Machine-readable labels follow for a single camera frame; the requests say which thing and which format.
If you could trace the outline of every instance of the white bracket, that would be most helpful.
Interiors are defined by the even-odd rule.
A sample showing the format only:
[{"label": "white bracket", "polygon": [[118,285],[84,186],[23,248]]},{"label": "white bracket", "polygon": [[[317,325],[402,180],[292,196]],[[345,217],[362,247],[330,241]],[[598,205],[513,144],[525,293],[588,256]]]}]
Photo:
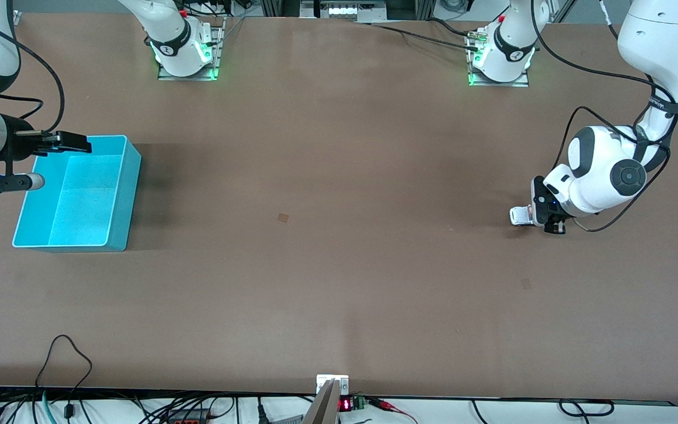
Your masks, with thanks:
[{"label": "white bracket", "polygon": [[339,384],[341,384],[341,394],[349,395],[350,394],[350,376],[342,376],[337,374],[318,374],[315,376],[315,392],[318,393],[323,387],[323,383],[326,383],[326,380],[337,379]]}]

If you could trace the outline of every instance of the blue bin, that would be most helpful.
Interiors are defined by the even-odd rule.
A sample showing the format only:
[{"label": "blue bin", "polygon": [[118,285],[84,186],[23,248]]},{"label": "blue bin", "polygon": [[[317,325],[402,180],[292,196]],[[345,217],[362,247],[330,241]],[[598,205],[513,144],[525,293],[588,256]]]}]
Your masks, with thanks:
[{"label": "blue bin", "polygon": [[35,159],[40,190],[27,191],[12,246],[47,252],[121,252],[140,172],[140,153],[125,136],[89,136],[92,153]]}]

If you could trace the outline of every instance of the tabletop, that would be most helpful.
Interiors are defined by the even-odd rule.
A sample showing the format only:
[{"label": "tabletop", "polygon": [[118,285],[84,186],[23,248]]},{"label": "tabletop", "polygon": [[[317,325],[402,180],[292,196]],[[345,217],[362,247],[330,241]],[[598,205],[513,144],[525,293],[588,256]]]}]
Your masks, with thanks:
[{"label": "tabletop", "polygon": [[[469,87],[463,51],[334,19],[248,18],[215,82],[156,81],[131,15],[25,14],[17,36],[64,82],[60,129],[126,134],[143,162],[123,253],[14,249],[22,193],[0,196],[0,385],[32,384],[67,333],[86,386],[310,392],[346,373],[386,395],[678,400],[678,128],[607,230],[508,218],[573,108],[629,124],[648,87],[544,51],[529,88]],[[605,26],[544,37],[637,75]],[[54,119],[29,57],[7,93]],[[53,361],[42,384],[85,371],[67,344]]]}]

